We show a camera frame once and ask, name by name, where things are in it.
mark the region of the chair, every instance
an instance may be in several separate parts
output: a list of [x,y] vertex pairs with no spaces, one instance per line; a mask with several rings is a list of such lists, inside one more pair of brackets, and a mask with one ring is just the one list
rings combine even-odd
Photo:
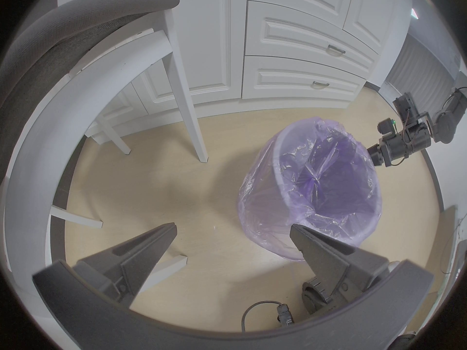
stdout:
[[[31,276],[45,267],[47,222],[51,209],[56,211],[51,206],[61,173],[106,104],[160,59],[195,150],[207,161],[173,26],[171,9],[178,3],[73,0],[25,29],[0,66],[0,153],[14,160],[11,172],[8,162],[0,165],[0,177],[6,178],[5,240],[15,283],[37,298],[29,302],[33,315],[50,315]],[[148,28],[154,32],[99,58]],[[183,265],[176,258],[168,263],[172,271]]]

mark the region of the purple trash bag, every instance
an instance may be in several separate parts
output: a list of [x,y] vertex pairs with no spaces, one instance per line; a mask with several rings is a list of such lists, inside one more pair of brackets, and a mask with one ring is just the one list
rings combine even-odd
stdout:
[[303,260],[289,237],[297,223],[359,246],[382,210],[365,147],[333,120],[292,123],[261,149],[238,198],[246,236],[289,260]]

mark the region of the floor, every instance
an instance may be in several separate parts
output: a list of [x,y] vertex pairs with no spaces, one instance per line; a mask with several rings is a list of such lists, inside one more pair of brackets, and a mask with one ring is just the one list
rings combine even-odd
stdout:
[[[257,246],[243,234],[238,189],[256,154],[276,132],[303,118],[341,122],[365,146],[377,143],[377,123],[396,119],[377,92],[363,88],[347,109],[279,109],[202,118],[209,162],[201,163],[183,123],[124,137],[125,156],[112,143],[88,139],[73,176],[67,210],[101,219],[102,229],[65,226],[66,259],[78,259],[158,225],[175,222],[178,236],[162,260],[188,256],[182,270],[138,295],[131,309],[163,322],[214,331],[240,331],[243,312],[260,300],[287,303],[295,321],[307,318],[301,285],[313,273]],[[377,167],[383,214],[365,250],[390,261],[425,266],[439,208],[420,153],[397,167]],[[247,317],[247,331],[278,327],[274,305]]]

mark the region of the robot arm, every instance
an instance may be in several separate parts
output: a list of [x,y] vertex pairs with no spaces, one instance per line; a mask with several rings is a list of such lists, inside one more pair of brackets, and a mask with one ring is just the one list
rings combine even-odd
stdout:
[[396,98],[394,106],[403,123],[402,131],[395,129],[395,122],[391,118],[378,123],[378,131],[383,135],[379,144],[368,148],[368,153],[375,166],[393,165],[398,158],[409,158],[431,145],[431,139],[448,144],[452,141],[456,127],[467,109],[467,97],[456,88],[446,100],[442,109],[435,115],[434,122],[427,112],[419,113],[410,93]]

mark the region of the corrugated panel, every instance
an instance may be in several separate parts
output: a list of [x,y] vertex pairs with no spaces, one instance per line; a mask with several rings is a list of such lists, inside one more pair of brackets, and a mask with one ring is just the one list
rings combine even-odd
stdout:
[[410,92],[420,113],[433,116],[449,97],[454,79],[417,39],[407,35],[387,79],[400,93]]

